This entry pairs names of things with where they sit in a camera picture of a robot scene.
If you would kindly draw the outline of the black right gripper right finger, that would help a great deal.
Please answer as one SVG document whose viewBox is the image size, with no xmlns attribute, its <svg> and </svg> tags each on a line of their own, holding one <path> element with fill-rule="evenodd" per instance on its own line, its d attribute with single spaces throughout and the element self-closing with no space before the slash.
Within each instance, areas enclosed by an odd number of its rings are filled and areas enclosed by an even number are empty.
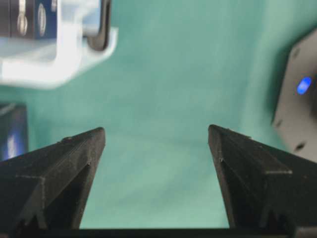
<svg viewBox="0 0 317 238">
<path fill-rule="evenodd" d="M 229 226 L 317 235 L 317 165 L 212 124 L 208 144 Z"/>
</svg>

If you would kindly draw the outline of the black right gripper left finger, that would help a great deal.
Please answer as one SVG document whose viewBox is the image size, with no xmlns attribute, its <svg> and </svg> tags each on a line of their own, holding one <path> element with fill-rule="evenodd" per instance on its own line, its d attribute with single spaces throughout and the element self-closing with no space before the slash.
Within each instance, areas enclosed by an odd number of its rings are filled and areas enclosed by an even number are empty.
<svg viewBox="0 0 317 238">
<path fill-rule="evenodd" d="M 98 127 L 0 164 L 0 235 L 78 229 L 106 145 Z"/>
</svg>

